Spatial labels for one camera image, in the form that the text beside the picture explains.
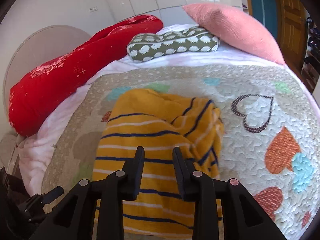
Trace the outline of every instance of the quilted bedspread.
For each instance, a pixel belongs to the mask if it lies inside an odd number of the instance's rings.
[[[279,67],[167,67],[100,77],[55,146],[42,192],[91,177],[112,107],[133,88],[213,99],[225,126],[220,178],[239,179],[287,239],[300,238],[320,206],[320,128],[299,84]]]

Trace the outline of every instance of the yellow striped towel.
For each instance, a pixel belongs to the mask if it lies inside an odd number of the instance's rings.
[[[104,179],[121,169],[138,146],[144,147],[140,193],[136,201],[123,202],[126,232],[191,237],[195,205],[179,195],[172,150],[179,146],[197,170],[216,178],[223,133],[220,109],[209,99],[149,89],[130,90],[118,99],[98,146],[92,178]]]

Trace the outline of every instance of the blue stripe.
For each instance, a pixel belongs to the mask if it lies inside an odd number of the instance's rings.
[[[214,148],[213,148],[213,147],[211,147],[211,150],[212,150],[212,153],[213,153],[213,155],[214,155],[214,158],[216,159],[217,165],[219,166],[219,163],[218,163],[218,157],[217,157],[216,152],[214,151]]]
[[[193,106],[193,101],[194,101],[195,99],[196,99],[196,98],[192,98],[192,99],[191,99],[190,106],[189,106],[186,110],[184,110],[184,112],[182,113],[182,116],[186,115],[186,113],[191,110],[191,108],[192,108],[192,106]]]
[[[131,216],[131,215],[127,215],[127,214],[123,214],[124,217],[127,217],[127,218],[131,218],[131,217],[136,217],[136,216]],[[144,219],[137,219],[137,220],[144,220],[144,221],[151,221],[151,220],[147,220],[147,219],[160,219],[160,220],[164,220],[165,218],[145,218],[145,217],[136,217],[136,218],[144,218]]]
[[[178,118],[178,116],[175,119],[173,119],[173,121],[170,124],[172,125],[177,118]]]
[[[191,110],[191,108],[192,108],[192,106],[193,106],[193,101],[194,101],[195,99],[196,99],[196,98],[192,98],[192,99],[191,99],[190,106],[189,106],[186,110],[184,110],[184,112],[182,113],[182,115],[181,115],[181,116],[186,115],[186,113],[187,113],[187,112],[189,112],[189,111]],[[173,121],[171,122],[171,124],[173,124],[173,123],[174,123],[174,121],[175,121],[177,118],[178,118],[178,116],[177,116],[175,119],[173,119]]]
[[[121,115],[118,115],[118,116],[116,116],[116,117],[114,117],[114,118],[111,118],[108,122],[111,122],[111,121],[113,121],[113,120],[115,120],[115,119],[118,119],[118,118],[120,118],[120,117],[132,116],[132,115],[149,115],[149,116],[154,116],[154,115],[152,115],[152,114],[143,114],[143,113],[121,114]]]
[[[101,156],[96,157],[96,160],[106,160],[106,161],[128,161],[133,158],[125,158],[125,157],[108,157],[108,156]]]
[[[128,161],[133,158],[126,158],[126,157],[109,157],[109,156],[99,156],[96,157],[96,160],[105,160],[105,161]],[[196,160],[194,158],[188,158],[188,160],[195,162]],[[149,163],[162,163],[162,164],[173,164],[172,160],[161,160],[161,159],[149,159],[145,158],[145,162]]]
[[[165,222],[165,223],[174,223],[174,224],[179,224],[182,225],[188,229],[193,229],[193,227],[188,227],[187,225],[184,225],[182,223],[179,223],[175,220],[169,219],[169,218],[148,218],[148,217],[138,217],[138,216],[132,216],[132,215],[127,215],[123,214],[124,217],[134,219],[134,220],[140,220],[140,221],[150,221],[150,222]]]
[[[140,189],[141,193],[146,193],[146,194],[158,194],[163,197],[174,197],[178,199],[182,199],[179,194],[176,193],[171,193],[171,192],[164,192],[164,191],[157,191],[155,189]]]
[[[178,133],[178,132],[165,130],[165,131],[160,131],[160,132],[156,132],[156,133],[111,133],[111,134],[107,134],[105,136],[102,136],[101,139],[108,138],[108,137],[114,137],[114,136],[118,136],[118,137],[157,137],[157,136],[162,136],[165,134],[180,135],[180,133]]]
[[[205,160],[209,157],[209,154],[211,152],[212,147],[210,147],[209,151],[205,153],[205,155],[202,156],[202,158],[198,161],[199,165],[202,166],[205,162]]]
[[[209,100],[206,105],[204,106],[204,108],[202,109],[201,113],[199,114],[199,116],[196,119],[196,123],[195,125],[191,128],[191,130],[189,132],[187,132],[184,137],[187,137],[190,133],[192,133],[198,126],[198,123],[201,119],[201,117],[203,116],[204,112],[207,110],[207,108],[209,107],[209,105],[212,103],[212,100]]]

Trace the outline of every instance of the heart pattern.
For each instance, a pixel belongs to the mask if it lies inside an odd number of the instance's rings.
[[[105,115],[102,117],[101,122],[108,122],[111,116],[111,113],[112,113],[111,111],[106,112]]]
[[[302,228],[304,228],[306,224],[308,224],[310,218],[311,218],[311,212],[307,211],[302,219]]]
[[[292,169],[292,158],[301,152],[299,144],[286,127],[274,137],[265,155],[266,168],[271,174],[279,174],[284,168]]]
[[[253,196],[268,216],[274,221],[275,211],[281,206],[283,194],[278,187],[268,187]]]
[[[268,98],[271,100],[271,103],[270,103],[270,110],[269,110],[269,116],[268,116],[268,119],[267,121],[260,127],[258,128],[254,128],[254,127],[250,127],[248,124],[247,124],[247,114],[242,114],[241,112],[238,111],[238,108],[237,108],[237,105],[240,103],[241,100],[247,98],[247,97],[251,97],[251,96],[255,96],[255,97],[263,97],[263,98]],[[245,130],[247,132],[250,132],[250,133],[260,133],[262,132],[266,127],[267,125],[269,124],[270,122],[270,119],[271,119],[271,114],[272,114],[272,107],[273,107],[273,99],[274,97],[270,97],[270,96],[262,96],[262,95],[253,95],[253,94],[248,94],[248,95],[243,95],[243,96],[239,96],[237,99],[235,99],[232,104],[231,104],[231,110],[232,112],[237,115],[237,116],[240,116],[240,117],[243,117],[243,126],[245,128]]]

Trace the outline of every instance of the heart outline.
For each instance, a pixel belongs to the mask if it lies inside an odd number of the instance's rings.
[[[267,98],[267,99],[271,99],[271,103],[270,103],[270,109],[269,109],[269,117],[267,119],[267,121],[260,127],[258,128],[253,128],[253,127],[250,127],[248,124],[247,124],[247,114],[242,114],[241,112],[238,111],[237,109],[237,105],[240,103],[240,101],[242,101],[243,99],[247,98],[247,97],[250,97],[250,96],[256,96],[256,97],[263,97],[263,98]],[[231,110],[232,112],[236,115],[236,116],[239,116],[239,117],[243,117],[243,126],[245,128],[245,130],[247,132],[250,132],[250,133],[260,133],[262,132],[269,124],[270,122],[270,119],[271,119],[271,114],[272,114],[272,107],[273,107],[273,99],[274,97],[271,97],[271,96],[263,96],[263,95],[253,95],[253,94],[247,94],[247,95],[242,95],[242,96],[239,96],[238,98],[236,98],[232,104],[231,104]]]

